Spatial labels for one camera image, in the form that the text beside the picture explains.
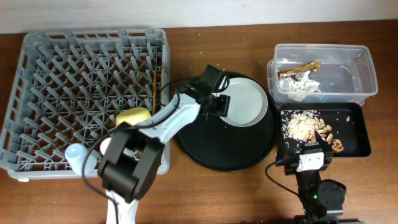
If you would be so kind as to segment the grey round plate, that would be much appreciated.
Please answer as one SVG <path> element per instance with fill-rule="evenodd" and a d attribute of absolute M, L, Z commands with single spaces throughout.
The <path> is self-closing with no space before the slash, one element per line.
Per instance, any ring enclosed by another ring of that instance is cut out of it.
<path fill-rule="evenodd" d="M 252 126 L 260 122 L 267 113 L 268 99 L 265 90 L 249 78 L 232 78 L 224 91 L 214 95 L 230 97 L 228 115 L 221 117 L 229 125 L 239 128 Z"/>

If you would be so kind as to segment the food scraps and nut shells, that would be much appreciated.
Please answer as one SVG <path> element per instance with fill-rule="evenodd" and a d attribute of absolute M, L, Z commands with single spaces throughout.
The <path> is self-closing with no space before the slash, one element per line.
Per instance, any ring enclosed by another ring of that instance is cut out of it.
<path fill-rule="evenodd" d="M 283 110 L 282 139 L 285 147 L 294 154 L 301 151 L 302 145 L 315 143 L 316 134 L 321 140 L 331 146 L 334 153 L 344 151 L 343 143 L 337 138 L 339 131 L 326 123 L 317 110 Z"/>

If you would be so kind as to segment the white paper napkin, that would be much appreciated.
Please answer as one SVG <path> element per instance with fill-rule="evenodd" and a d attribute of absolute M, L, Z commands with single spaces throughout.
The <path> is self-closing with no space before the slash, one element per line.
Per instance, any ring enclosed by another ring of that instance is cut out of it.
<path fill-rule="evenodd" d="M 282 91 L 294 92 L 288 94 L 291 100 L 301 102 L 307 93 L 321 93 L 320 82 L 309 78 L 311 71 L 298 73 L 296 76 L 286 77 L 279 80 L 279 88 Z"/>

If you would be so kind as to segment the gold snack wrapper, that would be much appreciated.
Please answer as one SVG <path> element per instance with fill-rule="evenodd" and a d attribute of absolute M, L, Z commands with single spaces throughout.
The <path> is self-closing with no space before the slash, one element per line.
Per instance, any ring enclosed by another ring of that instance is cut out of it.
<path fill-rule="evenodd" d="M 279 70 L 277 72 L 277 75 L 279 78 L 286 78 L 286 77 L 295 76 L 295 75 L 298 75 L 299 73 L 304 73 L 304 72 L 311 71 L 311 70 L 316 72 L 320 68 L 321 64 L 322 64 L 321 62 L 310 62 L 310 63 L 300 65 L 298 67 Z"/>

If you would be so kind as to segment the yellow bowl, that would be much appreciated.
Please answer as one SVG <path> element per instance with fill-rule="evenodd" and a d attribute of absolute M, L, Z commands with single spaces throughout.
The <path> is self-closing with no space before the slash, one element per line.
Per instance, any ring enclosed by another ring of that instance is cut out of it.
<path fill-rule="evenodd" d="M 116 126 L 119 126 L 123 122 L 127 122 L 131 126 L 137 123 L 143 122 L 151 118 L 151 114 L 147 108 L 131 108 L 124 110 L 119 113 L 116 117 Z"/>

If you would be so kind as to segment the light blue cup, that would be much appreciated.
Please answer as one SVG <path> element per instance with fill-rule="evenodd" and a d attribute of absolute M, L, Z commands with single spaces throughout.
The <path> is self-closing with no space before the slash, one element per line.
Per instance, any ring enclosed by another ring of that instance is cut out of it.
<path fill-rule="evenodd" d="M 72 170 L 78 175 L 82 175 L 82 172 L 85 174 L 91 172 L 97 165 L 97 158 L 90 154 L 87 159 L 85 169 L 82 169 L 87 153 L 88 149 L 80 143 L 71 144 L 65 150 L 66 160 Z"/>

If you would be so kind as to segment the pink cup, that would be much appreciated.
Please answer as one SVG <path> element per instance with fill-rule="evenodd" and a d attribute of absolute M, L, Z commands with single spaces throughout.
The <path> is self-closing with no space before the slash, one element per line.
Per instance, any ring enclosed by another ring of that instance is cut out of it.
<path fill-rule="evenodd" d="M 101 153 L 103 156 L 105 155 L 106 150 L 107 150 L 107 148 L 108 148 L 110 142 L 111 142 L 111 137 L 108 137 L 108 138 L 104 139 L 104 140 L 101 142 L 99 149 L 100 149 L 100 153 Z M 124 154 L 125 156 L 128 156 L 128 157 L 132 158 L 133 160 L 137 160 L 137 158 L 135 157 L 135 154 L 134 154 L 130 149 L 128 149 L 128 148 L 126 148 L 126 147 L 125 147 L 124 150 L 123 150 L 123 154 Z"/>

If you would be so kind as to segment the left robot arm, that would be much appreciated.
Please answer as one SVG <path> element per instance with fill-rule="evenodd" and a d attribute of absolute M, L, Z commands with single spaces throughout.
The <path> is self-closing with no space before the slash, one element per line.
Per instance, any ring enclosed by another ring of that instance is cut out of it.
<path fill-rule="evenodd" d="M 123 121 L 102 138 L 98 175 L 108 199 L 107 223 L 135 222 L 137 203 L 156 178 L 165 145 L 201 114 L 227 116 L 230 97 L 222 92 L 228 85 L 228 73 L 208 65 L 151 118 Z"/>

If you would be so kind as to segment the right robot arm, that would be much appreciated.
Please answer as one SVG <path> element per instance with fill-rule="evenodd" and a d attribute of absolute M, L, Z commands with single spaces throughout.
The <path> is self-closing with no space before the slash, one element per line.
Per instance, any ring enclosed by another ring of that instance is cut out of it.
<path fill-rule="evenodd" d="M 346 186 L 331 179 L 322 180 L 320 172 L 327 169 L 334 150 L 315 133 L 315 142 L 303 143 L 298 153 L 283 162 L 285 175 L 294 175 L 298 197 L 304 214 L 294 217 L 295 223 L 338 223 L 343 214 Z"/>

